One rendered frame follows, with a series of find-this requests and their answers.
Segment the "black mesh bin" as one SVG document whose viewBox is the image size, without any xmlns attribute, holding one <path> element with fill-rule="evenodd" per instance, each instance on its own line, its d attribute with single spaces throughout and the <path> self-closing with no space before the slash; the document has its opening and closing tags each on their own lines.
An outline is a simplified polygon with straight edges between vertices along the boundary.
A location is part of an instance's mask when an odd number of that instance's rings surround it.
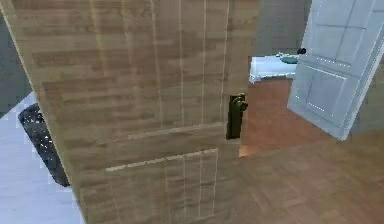
<svg viewBox="0 0 384 224">
<path fill-rule="evenodd" d="M 68 187 L 70 185 L 69 180 L 39 105 L 34 103 L 26 107 L 18 114 L 18 120 L 52 179 L 57 184 Z"/>
</svg>

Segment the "brown wooden room door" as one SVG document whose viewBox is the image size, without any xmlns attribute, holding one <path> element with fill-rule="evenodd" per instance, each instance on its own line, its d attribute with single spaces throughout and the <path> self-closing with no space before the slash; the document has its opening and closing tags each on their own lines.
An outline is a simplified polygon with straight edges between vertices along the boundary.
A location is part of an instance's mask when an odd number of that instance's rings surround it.
<svg viewBox="0 0 384 224">
<path fill-rule="evenodd" d="M 260 0 L 0 0 L 85 224 L 251 224 L 229 111 Z"/>
</svg>

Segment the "white bed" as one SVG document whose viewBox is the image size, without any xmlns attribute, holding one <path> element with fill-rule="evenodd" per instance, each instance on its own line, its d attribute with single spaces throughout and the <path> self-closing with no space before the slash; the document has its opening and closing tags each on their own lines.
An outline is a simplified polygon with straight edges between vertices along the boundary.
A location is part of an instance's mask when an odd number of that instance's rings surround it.
<svg viewBox="0 0 384 224">
<path fill-rule="evenodd" d="M 280 61 L 281 56 L 287 55 L 289 54 L 253 57 L 250 63 L 249 82 L 255 83 L 262 79 L 276 77 L 292 78 L 297 64 L 286 64 Z"/>
</svg>

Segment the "white panelled room door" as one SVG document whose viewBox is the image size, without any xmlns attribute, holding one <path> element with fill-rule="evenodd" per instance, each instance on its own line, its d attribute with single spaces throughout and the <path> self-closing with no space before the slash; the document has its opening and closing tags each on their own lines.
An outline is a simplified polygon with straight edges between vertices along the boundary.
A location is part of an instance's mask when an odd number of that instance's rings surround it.
<svg viewBox="0 0 384 224">
<path fill-rule="evenodd" d="M 345 140 L 383 46 L 384 0 L 312 0 L 287 108 Z"/>
</svg>

